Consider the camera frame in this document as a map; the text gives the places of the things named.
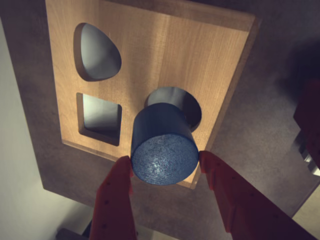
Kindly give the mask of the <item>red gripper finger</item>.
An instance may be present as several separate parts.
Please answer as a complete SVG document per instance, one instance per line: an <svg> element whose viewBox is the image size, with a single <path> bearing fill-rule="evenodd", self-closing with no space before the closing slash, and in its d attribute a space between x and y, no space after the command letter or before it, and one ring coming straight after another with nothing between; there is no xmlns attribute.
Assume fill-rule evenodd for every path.
<svg viewBox="0 0 320 240"><path fill-rule="evenodd" d="M137 239L130 202L132 176L130 157L120 157L97 190L90 230L91 240Z"/></svg>
<svg viewBox="0 0 320 240"><path fill-rule="evenodd" d="M199 165L214 192L225 230L234 240L314 239L213 153L200 151Z"/></svg>

